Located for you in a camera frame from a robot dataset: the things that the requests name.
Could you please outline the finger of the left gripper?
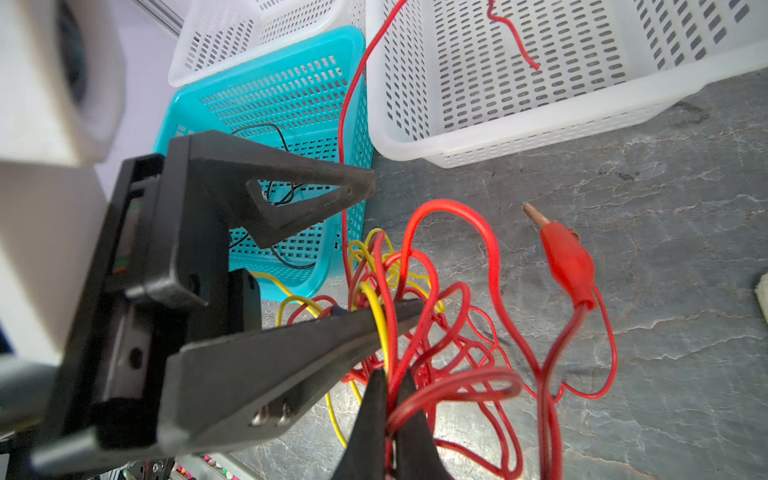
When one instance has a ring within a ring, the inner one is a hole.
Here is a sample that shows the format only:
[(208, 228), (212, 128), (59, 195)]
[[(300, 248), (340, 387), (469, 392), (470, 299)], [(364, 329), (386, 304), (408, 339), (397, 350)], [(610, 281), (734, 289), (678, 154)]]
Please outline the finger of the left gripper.
[[(220, 131), (169, 141), (166, 166), (189, 167), (202, 180), (232, 228), (242, 227), (262, 249), (269, 248), (371, 197), (370, 169), (311, 159)], [(308, 200), (276, 206), (261, 183), (326, 185), (333, 189)]]

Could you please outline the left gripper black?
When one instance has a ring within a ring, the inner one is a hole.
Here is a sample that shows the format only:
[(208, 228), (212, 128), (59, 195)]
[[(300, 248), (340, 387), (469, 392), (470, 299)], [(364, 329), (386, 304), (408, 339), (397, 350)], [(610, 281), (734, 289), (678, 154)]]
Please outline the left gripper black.
[(31, 451), (35, 473), (275, 439), (380, 349), (369, 309), (248, 331), (261, 324), (260, 288), (230, 268), (229, 242), (198, 161), (124, 163)]

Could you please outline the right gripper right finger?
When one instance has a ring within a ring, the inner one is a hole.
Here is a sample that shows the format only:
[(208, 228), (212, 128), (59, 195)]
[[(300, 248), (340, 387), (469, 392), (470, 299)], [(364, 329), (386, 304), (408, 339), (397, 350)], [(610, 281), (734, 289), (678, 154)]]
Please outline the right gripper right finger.
[(394, 444), (395, 479), (451, 479), (439, 457), (422, 409), (394, 434)]

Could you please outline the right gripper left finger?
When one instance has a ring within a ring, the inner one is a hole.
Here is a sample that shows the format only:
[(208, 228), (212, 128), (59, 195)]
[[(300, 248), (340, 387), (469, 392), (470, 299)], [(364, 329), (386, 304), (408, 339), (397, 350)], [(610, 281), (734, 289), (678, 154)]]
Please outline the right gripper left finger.
[(348, 445), (333, 480), (376, 479), (386, 475), (387, 377), (376, 370), (370, 377)]

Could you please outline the red alligator clip lead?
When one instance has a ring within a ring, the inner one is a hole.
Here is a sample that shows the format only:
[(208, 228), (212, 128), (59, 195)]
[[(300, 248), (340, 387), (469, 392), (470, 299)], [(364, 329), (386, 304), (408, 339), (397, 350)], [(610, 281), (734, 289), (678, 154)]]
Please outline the red alligator clip lead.
[(587, 314), (599, 308), (611, 349), (611, 365), (606, 382), (594, 393), (579, 391), (566, 383), (561, 385), (563, 390), (580, 398), (596, 400), (605, 396), (613, 385), (618, 367), (618, 351), (606, 305), (595, 283), (593, 259), (580, 243), (578, 235), (563, 224), (548, 219), (529, 203), (525, 203), (522, 210), (539, 228), (551, 275), (571, 298), (574, 307), (571, 320), (557, 337), (536, 374), (540, 475), (543, 479), (560, 479), (563, 475), (562, 436), (555, 399), (550, 391), (559, 357), (583, 325)]

